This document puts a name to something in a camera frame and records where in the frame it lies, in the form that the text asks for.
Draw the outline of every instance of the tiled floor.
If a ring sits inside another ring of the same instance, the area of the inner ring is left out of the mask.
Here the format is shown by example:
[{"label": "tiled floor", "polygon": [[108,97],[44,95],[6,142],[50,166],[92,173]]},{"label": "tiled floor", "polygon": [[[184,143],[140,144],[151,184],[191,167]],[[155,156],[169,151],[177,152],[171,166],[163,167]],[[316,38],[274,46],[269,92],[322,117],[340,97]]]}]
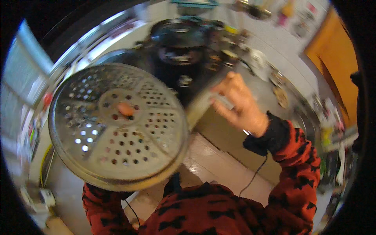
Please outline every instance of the tiled floor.
[{"label": "tiled floor", "polygon": [[[235,195],[239,195],[240,190],[249,183],[254,174],[232,156],[218,150],[198,133],[191,134],[190,147],[179,170],[182,181],[180,185],[183,188],[215,180],[230,188]],[[146,220],[154,212],[162,200],[163,189],[167,182],[168,180],[165,180],[141,191],[130,202],[139,218]],[[266,206],[272,188],[269,182],[257,175],[241,196]],[[135,221],[136,217],[132,210],[128,206],[124,210],[128,219],[131,222]]]}]

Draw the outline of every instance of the metal steamer lid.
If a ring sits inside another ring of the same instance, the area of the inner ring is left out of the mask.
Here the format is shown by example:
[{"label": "metal steamer lid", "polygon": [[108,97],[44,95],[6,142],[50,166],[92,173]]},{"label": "metal steamer lid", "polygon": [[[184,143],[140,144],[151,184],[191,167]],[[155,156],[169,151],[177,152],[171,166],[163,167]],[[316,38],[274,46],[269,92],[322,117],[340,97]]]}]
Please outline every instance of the metal steamer lid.
[{"label": "metal steamer lid", "polygon": [[[119,102],[134,114],[119,113]],[[74,174],[113,191],[146,187],[182,161],[188,139],[184,110],[167,87],[141,69],[115,63],[79,71],[58,88],[49,131]]]}]

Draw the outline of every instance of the hand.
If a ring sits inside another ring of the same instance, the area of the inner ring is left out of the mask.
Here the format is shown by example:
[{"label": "hand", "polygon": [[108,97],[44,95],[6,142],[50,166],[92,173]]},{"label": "hand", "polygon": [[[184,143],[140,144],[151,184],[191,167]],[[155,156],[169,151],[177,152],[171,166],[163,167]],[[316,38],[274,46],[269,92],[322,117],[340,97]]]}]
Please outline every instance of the hand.
[{"label": "hand", "polygon": [[216,112],[229,123],[239,129],[249,131],[257,138],[264,135],[269,127],[269,118],[260,111],[239,73],[229,72],[226,78],[211,91],[225,96],[234,105],[234,108],[229,110],[220,101],[214,98],[211,100]]}]

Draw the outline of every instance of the red and black patterned sweater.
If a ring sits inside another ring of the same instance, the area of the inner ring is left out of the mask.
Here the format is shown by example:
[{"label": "red and black patterned sweater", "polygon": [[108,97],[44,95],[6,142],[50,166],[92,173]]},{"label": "red and black patterned sweater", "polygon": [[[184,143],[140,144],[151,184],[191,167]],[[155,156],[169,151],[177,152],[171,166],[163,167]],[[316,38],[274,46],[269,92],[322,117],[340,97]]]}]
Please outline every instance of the red and black patterned sweater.
[{"label": "red and black patterned sweater", "polygon": [[166,196],[155,212],[134,230],[121,200],[123,193],[83,187],[83,207],[93,234],[310,234],[316,212],[316,187],[320,158],[301,129],[268,113],[265,135],[249,135],[245,148],[266,155],[282,167],[280,182],[269,195],[269,204],[235,196],[222,185],[205,183]]}]

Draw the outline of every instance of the black cuff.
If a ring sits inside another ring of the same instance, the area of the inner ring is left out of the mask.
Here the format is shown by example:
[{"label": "black cuff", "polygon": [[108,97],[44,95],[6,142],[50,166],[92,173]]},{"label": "black cuff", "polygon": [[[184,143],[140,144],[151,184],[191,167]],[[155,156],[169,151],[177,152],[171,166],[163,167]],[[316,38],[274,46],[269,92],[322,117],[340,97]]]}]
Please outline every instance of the black cuff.
[{"label": "black cuff", "polygon": [[265,134],[260,138],[249,135],[243,142],[244,148],[261,156],[266,156],[267,150],[272,154],[278,152],[288,144],[290,139],[290,127],[287,121],[274,116],[269,111],[267,115],[270,123]]}]

